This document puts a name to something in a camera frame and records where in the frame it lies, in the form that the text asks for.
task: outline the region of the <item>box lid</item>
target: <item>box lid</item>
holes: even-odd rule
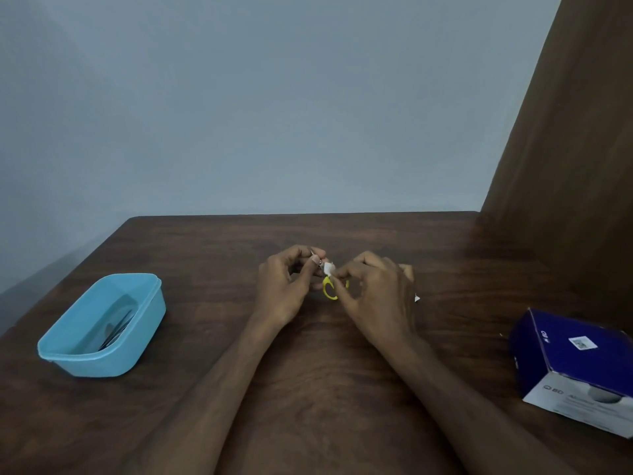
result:
[[[633,343],[624,332],[530,309],[548,368],[633,397]]]

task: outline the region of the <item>wooden table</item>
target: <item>wooden table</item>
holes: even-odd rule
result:
[[[112,473],[239,333],[257,265],[294,243],[416,270],[418,328],[441,359],[582,474],[633,472],[630,442],[522,402],[506,336],[528,305],[579,309],[476,213],[132,218],[0,339],[0,472]],[[109,273],[163,280],[167,314],[129,373],[76,379],[37,340]],[[217,473],[459,474],[424,407],[336,302],[308,296],[259,366]]]

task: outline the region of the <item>person's right hand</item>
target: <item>person's right hand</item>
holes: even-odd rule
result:
[[[341,279],[361,281],[354,299]],[[382,350],[415,336],[413,323],[413,268],[366,251],[334,271],[330,277],[345,311],[370,343]]]

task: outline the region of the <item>plastic tub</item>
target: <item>plastic tub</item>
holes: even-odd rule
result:
[[[39,356],[75,377],[116,377],[133,367],[165,315],[161,280],[115,273],[98,280],[37,343]],[[102,348],[122,319],[120,335]]]

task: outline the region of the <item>blue box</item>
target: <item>blue box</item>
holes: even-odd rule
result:
[[[116,377],[127,372],[165,315],[161,284],[152,273],[103,277],[42,336],[37,343],[39,356],[75,377]]]
[[[633,437],[633,343],[624,332],[530,308],[510,350],[524,401]]]

